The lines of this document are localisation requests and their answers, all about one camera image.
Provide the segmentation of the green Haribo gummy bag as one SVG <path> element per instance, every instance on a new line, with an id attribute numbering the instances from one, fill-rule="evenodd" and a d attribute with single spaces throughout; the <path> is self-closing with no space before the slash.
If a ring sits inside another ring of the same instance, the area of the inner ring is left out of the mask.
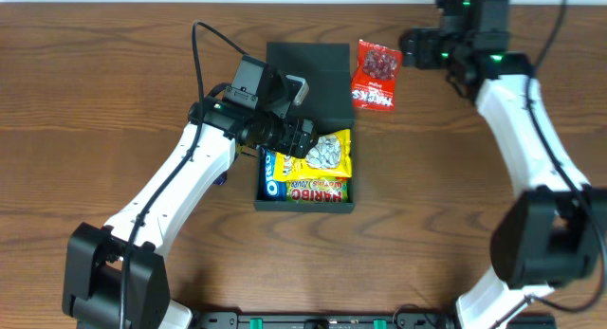
<path id="1" fill-rule="evenodd" d="M 349 201 L 347 178 L 293 180 L 286 182 L 285 186 L 285 196 L 289 202 L 346 203 Z"/>

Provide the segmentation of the dark blue chocolate bar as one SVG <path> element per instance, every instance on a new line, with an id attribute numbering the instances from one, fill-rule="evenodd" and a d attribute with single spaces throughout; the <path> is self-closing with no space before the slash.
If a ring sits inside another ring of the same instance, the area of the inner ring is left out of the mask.
<path id="1" fill-rule="evenodd" d="M 227 181 L 227 178 L 228 178 L 228 173 L 227 173 L 227 172 L 222 172 L 222 173 L 221 173 L 221 174 L 220 174 L 220 175 L 219 175 L 219 176 L 218 176 L 218 177 L 217 177 L 217 178 L 216 178 L 216 179 L 213 181 L 213 183 L 214 183 L 215 185 L 221 186 L 221 185 L 223 185 L 223 184 L 224 184 L 224 183 Z"/>

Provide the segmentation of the red Hacks candy bag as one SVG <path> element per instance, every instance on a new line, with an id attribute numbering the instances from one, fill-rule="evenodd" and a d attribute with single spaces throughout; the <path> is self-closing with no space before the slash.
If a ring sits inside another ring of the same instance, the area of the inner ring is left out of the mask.
<path id="1" fill-rule="evenodd" d="M 359 40 L 358 66 L 351 81 L 354 106 L 392 111 L 402 61 L 403 54 L 399 50 Z"/>

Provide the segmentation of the black gift box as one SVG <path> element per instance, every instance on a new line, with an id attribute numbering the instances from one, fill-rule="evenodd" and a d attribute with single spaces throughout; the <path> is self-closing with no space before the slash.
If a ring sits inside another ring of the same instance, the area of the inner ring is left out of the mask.
<path id="1" fill-rule="evenodd" d="M 291 109 L 291 115 L 313 120 L 321 135 L 355 129 L 348 44 L 270 42 L 267 63 L 287 75 L 304 78 L 309 86 L 302 105 Z M 265 152 L 260 149 L 253 201 L 257 211 L 350 213 L 355 208 L 355 178 L 347 181 L 348 200 L 344 203 L 296 203 L 265 196 L 266 172 Z"/>

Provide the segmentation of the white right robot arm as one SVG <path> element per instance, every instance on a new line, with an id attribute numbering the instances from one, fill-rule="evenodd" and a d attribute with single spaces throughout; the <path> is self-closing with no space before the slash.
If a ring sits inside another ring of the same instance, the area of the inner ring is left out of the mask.
<path id="1" fill-rule="evenodd" d="M 490 265 L 437 328 L 539 328 L 525 309 L 606 268 L 606 192 L 566 152 L 545 110 L 540 60 L 509 49 L 509 0 L 434 0 L 437 27 L 400 38 L 404 63 L 443 69 L 457 95 L 488 124 L 515 201 L 494 230 Z"/>

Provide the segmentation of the blue Oreo cookie pack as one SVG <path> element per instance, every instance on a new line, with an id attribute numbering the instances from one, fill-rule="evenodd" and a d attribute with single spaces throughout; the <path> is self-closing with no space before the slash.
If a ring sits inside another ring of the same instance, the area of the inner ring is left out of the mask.
<path id="1" fill-rule="evenodd" d="M 285 201 L 286 184 L 274 177 L 276 171 L 276 153 L 267 149 L 262 150 L 263 179 L 262 194 L 269 201 Z"/>

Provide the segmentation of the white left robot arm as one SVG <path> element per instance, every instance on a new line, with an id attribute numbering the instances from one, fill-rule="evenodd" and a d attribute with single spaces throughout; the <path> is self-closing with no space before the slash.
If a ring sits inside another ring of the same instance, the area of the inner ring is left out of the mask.
<path id="1" fill-rule="evenodd" d="M 81 328 L 193 327 L 165 267 L 193 209 L 242 147 L 303 157 L 317 140 L 310 119 L 211 96 L 194 103 L 175 149 L 137 196 L 102 227 L 82 223 L 71 234 L 63 312 Z"/>

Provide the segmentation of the yellow Hacks candy bag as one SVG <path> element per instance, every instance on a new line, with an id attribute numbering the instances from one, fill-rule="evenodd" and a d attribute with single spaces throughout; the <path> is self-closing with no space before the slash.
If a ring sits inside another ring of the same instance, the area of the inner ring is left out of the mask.
<path id="1" fill-rule="evenodd" d="M 353 175 L 350 154 L 351 130 L 340 130 L 319 137 L 317 145 L 305 158 L 277 153 L 273 177 L 279 182 L 325 177 L 350 178 Z"/>

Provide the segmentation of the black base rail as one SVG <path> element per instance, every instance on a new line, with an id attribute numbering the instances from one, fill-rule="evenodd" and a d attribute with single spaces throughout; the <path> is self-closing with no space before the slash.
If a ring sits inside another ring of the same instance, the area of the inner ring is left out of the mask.
<path id="1" fill-rule="evenodd" d="M 194 313 L 194 329 L 432 329 L 458 328 L 437 314 L 405 312 L 398 315 L 238 315 L 233 312 Z"/>

